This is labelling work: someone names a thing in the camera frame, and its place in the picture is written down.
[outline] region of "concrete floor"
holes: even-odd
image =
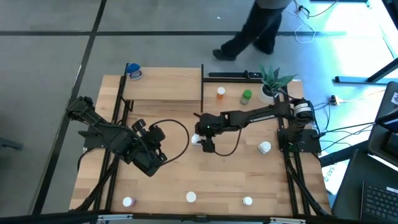
[[[93,27],[100,2],[0,0],[0,33],[88,31]],[[301,2],[312,14],[328,5]],[[99,30],[236,31],[251,5],[252,0],[113,0],[105,7]],[[288,10],[294,11],[294,5]],[[199,67],[204,63],[205,73],[257,71],[261,63],[281,66],[283,75],[298,74],[297,78],[303,80],[305,97],[314,104],[333,94],[345,100],[358,98],[385,87],[336,85],[332,79],[337,75],[366,77],[393,59],[372,18],[365,4],[338,3],[330,12],[308,23],[317,32],[344,31],[346,36],[316,37],[310,44],[298,44],[294,36],[280,36],[273,55],[261,54],[249,46],[235,62],[219,62],[211,55],[211,50],[230,36],[96,37],[79,95],[95,100],[102,76],[122,75],[126,62],[147,67]],[[284,12],[281,31],[294,31],[299,25],[298,18]],[[87,36],[0,36],[0,136],[24,144],[21,151],[0,150],[0,217],[29,213],[87,41]],[[372,110],[366,108],[370,103],[378,105],[381,96],[332,107],[330,129],[373,121],[377,106]],[[318,111],[317,118],[319,125],[325,127],[324,111]],[[77,131],[85,128],[71,123],[68,129],[44,213],[68,210],[83,145]],[[368,134],[348,138],[347,142],[363,141]],[[337,140],[343,136],[328,134],[323,139]],[[344,145],[337,145],[327,151],[342,148]]]

